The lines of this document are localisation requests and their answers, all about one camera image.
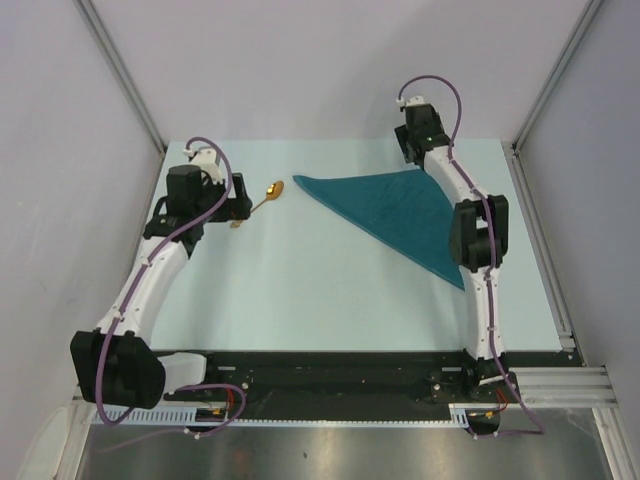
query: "folded cloth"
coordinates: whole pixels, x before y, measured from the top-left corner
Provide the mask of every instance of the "folded cloth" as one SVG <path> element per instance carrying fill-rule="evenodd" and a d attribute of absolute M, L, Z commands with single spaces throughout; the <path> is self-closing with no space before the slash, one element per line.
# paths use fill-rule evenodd
<path fill-rule="evenodd" d="M 293 179 L 338 215 L 464 290 L 449 253 L 453 207 L 422 170 L 331 179 L 294 175 Z"/>

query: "white connector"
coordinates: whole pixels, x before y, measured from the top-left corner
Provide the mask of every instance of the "white connector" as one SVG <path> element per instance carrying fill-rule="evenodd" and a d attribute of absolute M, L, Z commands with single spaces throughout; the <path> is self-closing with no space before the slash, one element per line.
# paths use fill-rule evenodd
<path fill-rule="evenodd" d="M 211 176 L 213 183 L 220 184 L 223 181 L 222 172 L 218 168 L 218 154 L 213 148 L 205 147 L 196 152 L 191 160 L 192 165 L 197 165 Z"/>

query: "stainless steel floor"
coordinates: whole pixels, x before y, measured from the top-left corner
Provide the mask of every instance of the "stainless steel floor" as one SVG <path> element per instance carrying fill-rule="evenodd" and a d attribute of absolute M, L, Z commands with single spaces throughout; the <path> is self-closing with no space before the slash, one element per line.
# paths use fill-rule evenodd
<path fill-rule="evenodd" d="M 503 427 L 527 427 L 506 412 Z M 195 441 L 155 427 L 93 427 L 78 474 L 91 479 L 609 479 L 590 410 L 543 411 L 544 437 L 473 441 L 462 430 L 237 427 Z"/>

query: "spoon handle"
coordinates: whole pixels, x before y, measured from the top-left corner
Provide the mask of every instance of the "spoon handle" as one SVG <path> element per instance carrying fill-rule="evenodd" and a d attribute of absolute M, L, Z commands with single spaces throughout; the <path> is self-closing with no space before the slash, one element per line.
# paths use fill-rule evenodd
<path fill-rule="evenodd" d="M 265 198 L 258 205 L 253 207 L 251 209 L 251 213 L 255 212 L 258 209 L 258 207 L 262 206 L 267 200 L 269 200 L 269 199 Z M 231 225 L 229 225 L 229 227 L 230 228 L 238 228 L 240 225 L 242 225 L 242 222 L 244 222 L 244 220 L 234 220 L 233 222 L 231 222 Z"/>

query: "black bracket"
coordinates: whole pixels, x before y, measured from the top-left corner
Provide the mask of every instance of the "black bracket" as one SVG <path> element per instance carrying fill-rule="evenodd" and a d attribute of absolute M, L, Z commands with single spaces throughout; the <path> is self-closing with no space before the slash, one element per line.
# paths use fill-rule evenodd
<path fill-rule="evenodd" d="M 430 104 L 404 108 L 405 124 L 395 129 L 405 162 L 424 168 L 425 154 L 436 147 L 449 145 L 440 115 Z"/>
<path fill-rule="evenodd" d="M 76 332 L 71 340 L 71 357 L 76 368 L 82 398 L 95 402 L 98 360 L 105 335 L 99 330 Z M 153 408 L 162 398 L 165 370 L 155 354 L 132 332 L 113 336 L 102 379 L 105 404 Z"/>
<path fill-rule="evenodd" d="M 509 239 L 509 202 L 504 195 L 488 195 L 493 235 L 496 242 L 496 267 L 507 254 Z M 491 245 L 488 226 L 478 227 L 478 219 L 487 221 L 481 200 L 464 200 L 453 210 L 449 236 L 449 252 L 458 265 L 472 272 L 491 264 Z"/>
<path fill-rule="evenodd" d="M 253 203 L 247 195 L 241 173 L 232 174 L 235 197 L 224 203 L 198 225 L 176 237 L 182 242 L 189 257 L 204 235 L 204 223 L 246 220 L 251 215 Z M 147 223 L 143 237 L 167 237 L 213 207 L 224 195 L 226 182 L 214 184 L 211 177 L 196 165 L 171 167 L 167 174 L 167 195 L 158 199 L 153 217 Z"/>

